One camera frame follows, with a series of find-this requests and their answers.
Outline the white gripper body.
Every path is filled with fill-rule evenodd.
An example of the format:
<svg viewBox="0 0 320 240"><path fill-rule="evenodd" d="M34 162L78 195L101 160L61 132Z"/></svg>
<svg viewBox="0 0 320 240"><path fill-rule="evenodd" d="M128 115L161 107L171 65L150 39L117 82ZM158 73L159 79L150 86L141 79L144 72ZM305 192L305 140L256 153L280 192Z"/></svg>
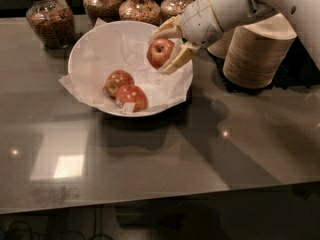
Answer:
<svg viewBox="0 0 320 240"><path fill-rule="evenodd" d="M203 48L211 46L223 35L209 0L190 3L181 15L179 27L183 38Z"/></svg>

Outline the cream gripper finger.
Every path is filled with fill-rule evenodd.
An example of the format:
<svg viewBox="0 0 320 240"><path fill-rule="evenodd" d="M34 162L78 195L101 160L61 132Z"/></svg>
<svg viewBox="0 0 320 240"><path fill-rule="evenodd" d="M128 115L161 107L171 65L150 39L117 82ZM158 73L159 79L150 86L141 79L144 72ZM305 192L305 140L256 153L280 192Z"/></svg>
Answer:
<svg viewBox="0 0 320 240"><path fill-rule="evenodd" d="M173 16L160 25L150 36L148 43L151 44L154 40L165 38L182 38L182 30L180 28L181 16Z"/></svg>
<svg viewBox="0 0 320 240"><path fill-rule="evenodd" d="M169 59L158 69L162 74L170 75L186 65L198 52L200 46L182 39L174 39L173 51Z"/></svg>

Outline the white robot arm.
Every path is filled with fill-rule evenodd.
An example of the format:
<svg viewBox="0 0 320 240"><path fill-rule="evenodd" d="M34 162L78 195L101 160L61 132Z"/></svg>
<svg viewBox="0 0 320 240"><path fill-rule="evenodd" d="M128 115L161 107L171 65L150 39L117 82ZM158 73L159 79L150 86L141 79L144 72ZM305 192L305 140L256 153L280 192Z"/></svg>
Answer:
<svg viewBox="0 0 320 240"><path fill-rule="evenodd" d="M320 0L195 0L183 13L172 17L150 36L183 38L178 47L160 68L163 74L172 74L201 48L220 40L224 32L241 25L282 14L296 32L304 48L320 68Z"/></svg>

